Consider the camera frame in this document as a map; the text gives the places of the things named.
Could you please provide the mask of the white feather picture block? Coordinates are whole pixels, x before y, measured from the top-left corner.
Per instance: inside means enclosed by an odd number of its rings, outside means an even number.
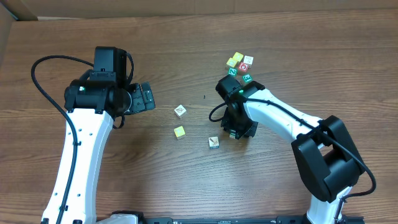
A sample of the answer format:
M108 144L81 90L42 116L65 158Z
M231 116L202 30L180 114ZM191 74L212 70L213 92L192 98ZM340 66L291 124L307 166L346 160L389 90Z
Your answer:
M208 138L208 142L209 142L210 149L217 149L220 146L219 139L217 136Z

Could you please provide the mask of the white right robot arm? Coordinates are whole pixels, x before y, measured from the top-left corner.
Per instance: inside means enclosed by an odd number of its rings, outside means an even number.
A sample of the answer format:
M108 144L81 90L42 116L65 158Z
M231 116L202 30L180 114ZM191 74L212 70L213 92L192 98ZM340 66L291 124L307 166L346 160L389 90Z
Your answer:
M231 75L215 90L226 110L219 119L232 138L253 137L263 124L289 142L300 178L311 193L303 215L269 218L265 223L364 223L363 217L342 213L346 198L364 173L363 160L346 126L336 116L307 115L277 99L264 85L246 85Z

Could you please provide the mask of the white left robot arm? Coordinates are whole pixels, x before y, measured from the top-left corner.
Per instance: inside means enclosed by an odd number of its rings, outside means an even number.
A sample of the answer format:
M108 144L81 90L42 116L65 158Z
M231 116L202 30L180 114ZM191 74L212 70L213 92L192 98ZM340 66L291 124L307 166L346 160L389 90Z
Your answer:
M109 134L116 118L153 110L149 83L133 83L126 64L132 56L116 47L97 47L95 59L66 87L60 107L66 119L65 142L57 179L42 223L96 223L96 189Z

